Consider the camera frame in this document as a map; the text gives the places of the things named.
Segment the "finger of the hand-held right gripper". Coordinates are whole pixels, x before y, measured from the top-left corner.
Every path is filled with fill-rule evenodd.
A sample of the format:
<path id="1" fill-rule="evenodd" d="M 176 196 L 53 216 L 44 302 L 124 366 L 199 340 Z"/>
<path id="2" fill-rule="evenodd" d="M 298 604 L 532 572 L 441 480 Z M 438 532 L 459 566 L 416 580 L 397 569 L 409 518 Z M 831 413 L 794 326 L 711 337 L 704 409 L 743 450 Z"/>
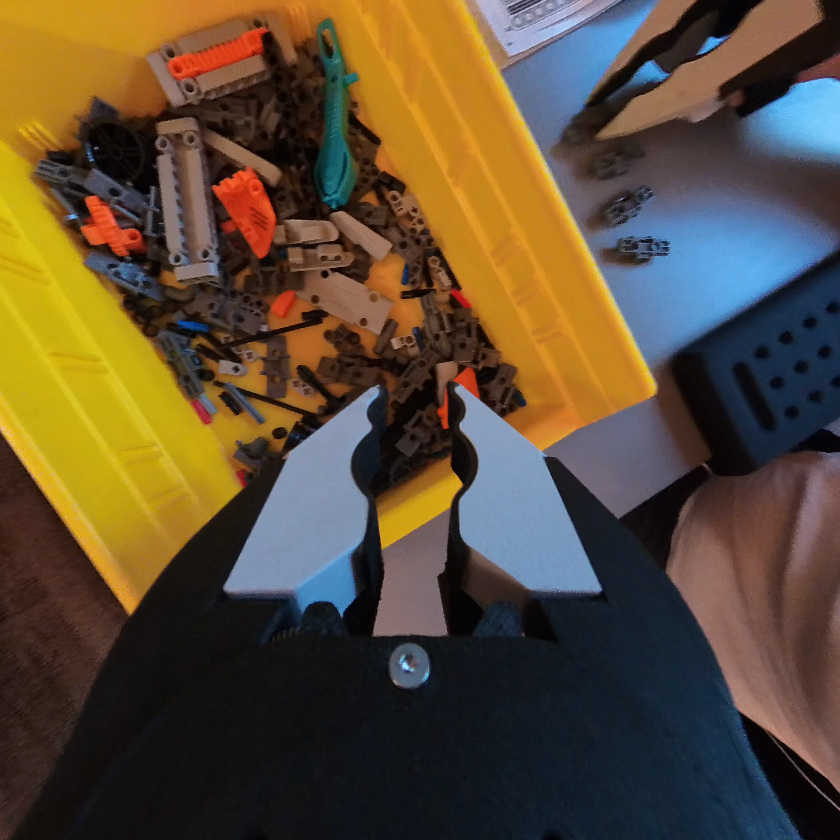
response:
<path id="1" fill-rule="evenodd" d="M 661 1 L 595 85 L 587 107 L 603 104 L 648 62 L 671 73 L 700 55 L 709 39 L 732 33 L 742 19 L 741 1 Z"/>
<path id="2" fill-rule="evenodd" d="M 742 2 L 742 19 L 730 35 L 709 39 L 697 58 L 628 99 L 596 139 L 618 139 L 676 120 L 707 119 L 728 106 L 719 99 L 720 86 L 760 62 L 797 70 L 793 87 L 828 78 L 828 2 Z"/>

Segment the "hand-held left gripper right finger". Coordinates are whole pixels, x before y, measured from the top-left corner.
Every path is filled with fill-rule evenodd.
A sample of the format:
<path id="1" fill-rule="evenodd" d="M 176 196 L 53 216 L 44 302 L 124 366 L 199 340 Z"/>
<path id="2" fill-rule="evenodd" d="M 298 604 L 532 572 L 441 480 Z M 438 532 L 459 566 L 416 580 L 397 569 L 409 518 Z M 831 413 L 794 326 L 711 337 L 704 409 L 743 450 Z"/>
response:
<path id="1" fill-rule="evenodd" d="M 466 636 L 495 604 L 520 617 L 543 600 L 598 597 L 602 584 L 543 452 L 454 381 L 447 558 L 438 577 L 448 634 Z"/>

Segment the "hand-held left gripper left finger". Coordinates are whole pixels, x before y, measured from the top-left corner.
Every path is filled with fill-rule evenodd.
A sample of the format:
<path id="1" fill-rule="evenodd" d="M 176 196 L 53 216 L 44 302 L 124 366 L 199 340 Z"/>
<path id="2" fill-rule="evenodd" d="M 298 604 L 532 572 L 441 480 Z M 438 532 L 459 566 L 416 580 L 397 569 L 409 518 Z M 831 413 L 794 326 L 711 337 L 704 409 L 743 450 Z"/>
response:
<path id="1" fill-rule="evenodd" d="M 371 484 L 388 391 L 375 385 L 291 450 L 224 592 L 279 599 L 301 617 L 331 604 L 351 634 L 372 635 L 382 596 L 382 542 Z"/>

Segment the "small dark grey brick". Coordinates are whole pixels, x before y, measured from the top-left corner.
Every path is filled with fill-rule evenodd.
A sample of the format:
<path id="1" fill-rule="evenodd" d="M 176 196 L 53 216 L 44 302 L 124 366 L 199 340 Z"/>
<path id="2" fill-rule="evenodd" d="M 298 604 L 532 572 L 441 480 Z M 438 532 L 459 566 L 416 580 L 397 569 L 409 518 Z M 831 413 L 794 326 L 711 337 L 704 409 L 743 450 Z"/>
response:
<path id="1" fill-rule="evenodd" d="M 638 143 L 616 143 L 593 153 L 585 172 L 597 181 L 611 181 L 628 174 L 646 156 Z"/>
<path id="2" fill-rule="evenodd" d="M 563 128 L 559 144 L 580 146 L 593 142 L 596 135 L 613 119 L 613 115 L 614 110 L 607 104 L 583 108 Z"/>
<path id="3" fill-rule="evenodd" d="M 610 228 L 633 220 L 655 198 L 649 185 L 639 185 L 607 201 L 600 212 L 602 223 Z"/>
<path id="4" fill-rule="evenodd" d="M 654 258 L 667 257 L 671 243 L 667 239 L 656 237 L 627 236 L 616 241 L 616 256 L 628 264 L 646 265 Z"/>

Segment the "toy instruction booklet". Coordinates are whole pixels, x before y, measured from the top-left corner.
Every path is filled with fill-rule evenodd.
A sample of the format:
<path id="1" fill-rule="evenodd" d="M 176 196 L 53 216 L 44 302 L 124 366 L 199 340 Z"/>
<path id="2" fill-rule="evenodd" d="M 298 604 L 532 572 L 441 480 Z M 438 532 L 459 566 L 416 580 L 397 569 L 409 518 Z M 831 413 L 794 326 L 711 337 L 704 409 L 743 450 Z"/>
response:
<path id="1" fill-rule="evenodd" d="M 505 63 L 519 60 L 602 16 L 619 1 L 468 1 Z"/>

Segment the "pile of toy bricks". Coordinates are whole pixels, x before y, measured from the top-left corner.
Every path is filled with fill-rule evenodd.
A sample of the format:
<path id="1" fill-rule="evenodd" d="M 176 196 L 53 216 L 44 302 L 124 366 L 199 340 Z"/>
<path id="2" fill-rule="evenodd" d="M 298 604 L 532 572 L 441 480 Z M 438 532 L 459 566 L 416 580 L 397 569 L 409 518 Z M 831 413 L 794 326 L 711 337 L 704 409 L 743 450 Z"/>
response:
<path id="1" fill-rule="evenodd" d="M 77 119 L 77 146 L 47 150 L 34 177 L 62 211 L 84 267 L 118 292 L 122 310 L 203 424 L 219 409 L 239 417 L 237 429 L 247 417 L 263 425 L 268 406 L 288 416 L 271 431 L 277 444 L 267 432 L 236 442 L 230 455 L 242 485 L 369 387 L 388 386 L 382 466 L 373 481 L 378 496 L 448 455 L 447 382 L 465 385 L 501 416 L 526 402 L 517 368 L 487 337 L 421 205 L 404 181 L 380 166 L 382 142 L 359 117 L 356 82 L 348 131 L 358 167 L 355 188 L 336 210 L 320 199 L 313 179 L 324 128 L 317 26 L 306 38 L 292 35 L 294 64 L 265 37 L 269 78 L 216 100 L 183 108 L 167 102 L 154 115 L 129 118 L 91 98 Z M 131 121 L 153 144 L 156 123 L 196 119 L 211 186 L 248 166 L 264 183 L 277 219 L 268 256 L 257 259 L 212 192 L 220 281 L 178 282 L 165 246 L 157 153 L 144 189 L 103 174 L 89 164 L 78 139 L 83 123 L 101 118 Z M 81 232 L 88 196 L 108 204 L 121 227 L 139 229 L 146 252 L 123 258 L 89 245 Z M 320 269 L 393 301 L 380 335 L 298 297 L 302 273 Z"/>

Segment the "yellow plastic bin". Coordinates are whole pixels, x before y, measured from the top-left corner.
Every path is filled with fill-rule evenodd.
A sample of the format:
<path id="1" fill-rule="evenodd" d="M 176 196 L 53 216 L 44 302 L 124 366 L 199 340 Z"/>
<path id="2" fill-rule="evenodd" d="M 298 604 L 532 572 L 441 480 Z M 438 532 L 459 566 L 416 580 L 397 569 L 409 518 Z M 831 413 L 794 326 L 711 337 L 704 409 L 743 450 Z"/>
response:
<path id="1" fill-rule="evenodd" d="M 656 393 L 464 3 L 2 2 L 2 431 L 129 611 L 235 494 L 226 453 L 259 430 L 202 423 L 31 173 L 93 95 L 161 109 L 153 49 L 265 12 L 296 40 L 335 23 L 365 124 L 518 368 L 532 448 Z"/>

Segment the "grey desk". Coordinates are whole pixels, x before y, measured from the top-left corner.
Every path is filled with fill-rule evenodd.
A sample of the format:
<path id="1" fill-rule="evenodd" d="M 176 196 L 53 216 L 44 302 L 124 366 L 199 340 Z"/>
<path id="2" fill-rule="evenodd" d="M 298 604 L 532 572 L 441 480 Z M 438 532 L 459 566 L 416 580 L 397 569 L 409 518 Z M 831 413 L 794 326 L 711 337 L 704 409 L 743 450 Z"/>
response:
<path id="1" fill-rule="evenodd" d="M 587 151 L 558 145 L 570 118 L 654 2 L 621 2 L 502 74 L 658 384 L 655 398 L 575 432 L 548 453 L 622 516 L 708 457 L 670 373 L 671 357 L 838 248 L 837 80 L 799 84 L 740 119 L 670 122 L 639 134 L 646 156 L 623 179 L 584 173 Z M 607 227 L 607 201 L 655 192 Z M 627 236 L 671 243 L 632 265 Z"/>

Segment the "light grey panel brick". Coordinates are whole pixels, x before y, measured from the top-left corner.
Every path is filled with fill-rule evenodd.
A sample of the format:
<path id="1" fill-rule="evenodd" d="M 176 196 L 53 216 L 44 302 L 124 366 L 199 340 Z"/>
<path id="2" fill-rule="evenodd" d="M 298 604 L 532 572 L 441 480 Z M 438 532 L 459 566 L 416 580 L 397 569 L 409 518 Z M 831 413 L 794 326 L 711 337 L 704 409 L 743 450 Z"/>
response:
<path id="1" fill-rule="evenodd" d="M 329 315 L 380 335 L 388 322 L 393 301 L 365 284 L 328 269 L 302 273 L 297 296 Z"/>

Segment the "person's beige trousers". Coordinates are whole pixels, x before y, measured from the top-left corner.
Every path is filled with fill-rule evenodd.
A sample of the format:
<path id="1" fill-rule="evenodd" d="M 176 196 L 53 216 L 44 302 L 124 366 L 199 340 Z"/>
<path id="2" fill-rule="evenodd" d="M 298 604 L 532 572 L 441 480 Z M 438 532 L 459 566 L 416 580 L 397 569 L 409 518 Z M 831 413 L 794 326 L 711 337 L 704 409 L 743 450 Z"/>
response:
<path id="1" fill-rule="evenodd" d="M 839 781 L 839 455 L 708 478 L 679 514 L 667 574 L 735 707 Z"/>

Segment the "black perforated block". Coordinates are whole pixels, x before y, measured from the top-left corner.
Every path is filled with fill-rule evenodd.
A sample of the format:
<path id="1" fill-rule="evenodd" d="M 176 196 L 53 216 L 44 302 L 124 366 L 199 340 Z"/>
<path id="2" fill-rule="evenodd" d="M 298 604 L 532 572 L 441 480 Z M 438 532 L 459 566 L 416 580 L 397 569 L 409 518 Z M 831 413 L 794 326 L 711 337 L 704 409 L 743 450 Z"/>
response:
<path id="1" fill-rule="evenodd" d="M 838 420 L 838 253 L 686 346 L 671 370 L 713 474 L 801 449 Z"/>

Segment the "orange panel brick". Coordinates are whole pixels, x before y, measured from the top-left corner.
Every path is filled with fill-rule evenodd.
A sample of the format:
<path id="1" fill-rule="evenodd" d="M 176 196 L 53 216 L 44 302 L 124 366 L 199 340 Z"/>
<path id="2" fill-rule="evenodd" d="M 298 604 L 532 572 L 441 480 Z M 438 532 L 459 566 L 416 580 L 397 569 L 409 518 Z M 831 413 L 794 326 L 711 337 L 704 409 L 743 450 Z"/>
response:
<path id="1" fill-rule="evenodd" d="M 211 186 L 231 222 L 257 259 L 268 256 L 277 229 L 275 208 L 264 183 L 250 166 Z"/>

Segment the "teal brick separator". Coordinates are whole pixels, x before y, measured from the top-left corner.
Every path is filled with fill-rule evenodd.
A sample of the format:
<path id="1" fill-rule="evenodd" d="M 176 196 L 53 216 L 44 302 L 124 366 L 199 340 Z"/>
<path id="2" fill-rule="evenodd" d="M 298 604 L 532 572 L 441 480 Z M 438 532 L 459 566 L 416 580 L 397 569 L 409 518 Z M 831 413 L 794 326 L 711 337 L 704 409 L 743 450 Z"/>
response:
<path id="1" fill-rule="evenodd" d="M 320 199 L 336 210 L 350 200 L 358 176 L 348 131 L 350 87 L 359 77 L 347 70 L 332 19 L 321 21 L 316 35 L 324 71 L 324 128 L 313 179 Z"/>

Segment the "orange cross connector brick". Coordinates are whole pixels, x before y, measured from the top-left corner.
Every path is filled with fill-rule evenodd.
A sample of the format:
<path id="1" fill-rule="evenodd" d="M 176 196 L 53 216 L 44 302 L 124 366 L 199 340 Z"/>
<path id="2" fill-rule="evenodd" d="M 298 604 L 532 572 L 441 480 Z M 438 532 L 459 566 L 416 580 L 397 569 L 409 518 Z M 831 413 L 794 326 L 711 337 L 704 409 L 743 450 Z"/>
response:
<path id="1" fill-rule="evenodd" d="M 141 231 L 135 227 L 121 227 L 110 206 L 97 196 L 85 199 L 88 221 L 80 231 L 91 246 L 105 246 L 118 257 L 128 258 L 146 252 Z"/>

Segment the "black toy wheel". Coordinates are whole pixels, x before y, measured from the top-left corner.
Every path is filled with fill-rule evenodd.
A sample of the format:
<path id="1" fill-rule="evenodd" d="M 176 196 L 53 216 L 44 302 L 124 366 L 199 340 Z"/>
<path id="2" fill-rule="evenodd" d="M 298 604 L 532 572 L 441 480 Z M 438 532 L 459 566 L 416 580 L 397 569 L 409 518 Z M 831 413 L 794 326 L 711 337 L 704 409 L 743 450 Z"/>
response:
<path id="1" fill-rule="evenodd" d="M 89 164 L 103 174 L 139 189 L 151 184 L 156 152 L 145 129 L 123 119 L 94 119 L 80 126 L 78 139 Z"/>

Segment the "grey block with orange rack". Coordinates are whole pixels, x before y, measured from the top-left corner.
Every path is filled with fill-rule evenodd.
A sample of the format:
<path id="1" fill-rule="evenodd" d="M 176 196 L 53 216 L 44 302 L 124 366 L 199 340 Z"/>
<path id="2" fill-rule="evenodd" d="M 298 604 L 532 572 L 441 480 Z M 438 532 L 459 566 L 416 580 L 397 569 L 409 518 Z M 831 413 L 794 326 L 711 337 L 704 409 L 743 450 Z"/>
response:
<path id="1" fill-rule="evenodd" d="M 146 59 L 174 109 L 216 100 L 266 81 L 270 35 L 288 63 L 297 60 L 288 17 L 282 12 L 236 17 L 176 38 Z"/>

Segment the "light grey long frame brick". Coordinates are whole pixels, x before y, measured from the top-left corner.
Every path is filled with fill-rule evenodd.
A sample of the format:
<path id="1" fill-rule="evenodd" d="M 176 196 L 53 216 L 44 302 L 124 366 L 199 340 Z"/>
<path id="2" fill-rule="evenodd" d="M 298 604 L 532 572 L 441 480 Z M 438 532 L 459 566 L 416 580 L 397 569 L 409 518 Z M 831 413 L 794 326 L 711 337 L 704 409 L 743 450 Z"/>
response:
<path id="1" fill-rule="evenodd" d="M 202 128 L 194 118 L 180 118 L 158 122 L 155 129 L 165 246 L 175 279 L 217 285 L 217 221 Z"/>

